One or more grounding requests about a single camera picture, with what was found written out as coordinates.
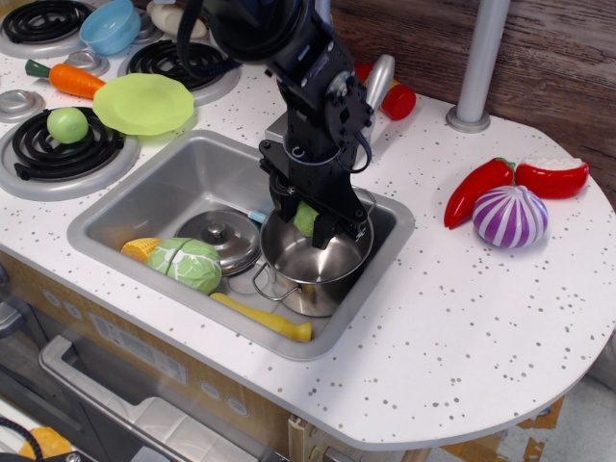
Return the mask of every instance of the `white speckled countertop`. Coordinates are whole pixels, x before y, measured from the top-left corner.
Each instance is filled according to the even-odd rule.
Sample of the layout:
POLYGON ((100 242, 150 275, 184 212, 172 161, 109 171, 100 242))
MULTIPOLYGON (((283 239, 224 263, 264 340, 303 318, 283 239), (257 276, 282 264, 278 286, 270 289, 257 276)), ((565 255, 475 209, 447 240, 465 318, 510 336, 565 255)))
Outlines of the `white speckled countertop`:
MULTIPOLYGON (((120 61, 101 78, 113 78, 120 61)), ((24 64, 0 56, 0 92, 36 90, 49 109, 91 104, 27 77, 24 64)), ((402 122, 379 113, 374 162, 353 182, 405 204, 417 228, 339 343, 316 360, 272 353, 73 249, 67 226, 114 185, 60 202, 0 190, 0 249, 357 448, 488 434, 561 396, 601 352, 616 322, 616 219, 591 179, 576 198, 546 201, 548 233, 530 247, 493 248, 468 222, 446 229, 450 194, 480 164, 568 156, 538 131, 495 117, 484 133, 455 132, 449 108, 420 97, 402 122)), ((195 128, 256 147, 284 111, 274 81, 244 67, 230 94, 198 108, 195 128)), ((0 123, 0 134, 12 127, 0 123)), ((168 140, 141 141, 132 171, 168 140)))

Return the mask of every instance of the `black coil burner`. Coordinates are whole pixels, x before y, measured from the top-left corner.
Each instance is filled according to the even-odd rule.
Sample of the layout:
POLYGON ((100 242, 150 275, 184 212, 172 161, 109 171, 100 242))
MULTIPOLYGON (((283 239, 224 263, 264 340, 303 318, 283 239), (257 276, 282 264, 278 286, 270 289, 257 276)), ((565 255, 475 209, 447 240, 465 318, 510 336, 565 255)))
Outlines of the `black coil burner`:
POLYGON ((13 43, 45 43, 79 31, 91 10, 70 0, 44 0, 10 12, 2 30, 13 43))
POLYGON ((72 144, 54 141, 47 130, 45 110, 23 122, 12 139, 13 151, 21 161, 14 164, 22 180, 37 178, 61 181, 91 173, 108 164, 124 146, 117 130, 103 125, 90 108, 77 108, 90 126, 86 137, 72 144))
MULTIPOLYGON (((220 52, 205 43, 190 44, 191 62, 195 65, 211 65, 224 61, 220 52)), ((180 64, 177 54, 177 44, 171 40, 161 40, 151 43, 131 58, 127 73, 162 74, 176 80, 189 91, 199 90, 212 85, 221 75, 198 79, 192 77, 180 64)))

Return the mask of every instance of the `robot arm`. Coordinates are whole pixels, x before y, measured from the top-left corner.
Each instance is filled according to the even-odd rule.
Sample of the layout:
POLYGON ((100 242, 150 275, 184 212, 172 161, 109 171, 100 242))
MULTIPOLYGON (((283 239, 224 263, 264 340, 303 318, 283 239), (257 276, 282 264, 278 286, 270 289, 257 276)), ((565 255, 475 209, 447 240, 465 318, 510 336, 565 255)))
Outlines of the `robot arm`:
MULTIPOLYGON (((278 214, 293 218, 304 200, 320 212, 313 246, 325 248, 342 232, 359 239, 368 213, 350 175, 363 170, 353 166, 360 142, 370 150, 361 131, 371 124, 373 110, 352 57, 317 14, 314 0, 191 0, 178 36, 180 57, 201 8, 223 52, 239 63, 264 64, 278 79, 288 107, 287 132, 283 144, 259 146, 278 214)), ((199 72, 190 60, 183 65, 199 72)))

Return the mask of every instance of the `lime green plate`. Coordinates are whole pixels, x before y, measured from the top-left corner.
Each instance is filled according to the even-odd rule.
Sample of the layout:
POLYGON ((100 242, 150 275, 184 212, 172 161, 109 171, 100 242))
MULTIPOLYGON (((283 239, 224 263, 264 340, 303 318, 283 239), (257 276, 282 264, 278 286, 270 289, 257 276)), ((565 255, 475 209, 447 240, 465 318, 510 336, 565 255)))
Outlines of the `lime green plate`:
POLYGON ((194 112, 193 95, 181 83, 159 74, 128 74, 94 95, 94 113, 126 135, 161 135, 181 127, 194 112))

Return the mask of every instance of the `oven handle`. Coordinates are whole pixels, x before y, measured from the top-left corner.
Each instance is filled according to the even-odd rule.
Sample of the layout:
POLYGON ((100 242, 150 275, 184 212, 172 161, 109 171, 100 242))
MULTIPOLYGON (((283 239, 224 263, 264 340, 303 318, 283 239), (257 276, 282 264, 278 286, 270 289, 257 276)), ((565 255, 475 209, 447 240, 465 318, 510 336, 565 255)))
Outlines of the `oven handle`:
POLYGON ((82 401, 164 456, 187 462, 206 456, 213 461, 258 460, 162 398, 132 405, 70 366, 66 360, 71 356, 76 356, 72 343, 59 335, 42 349, 38 363, 82 401))

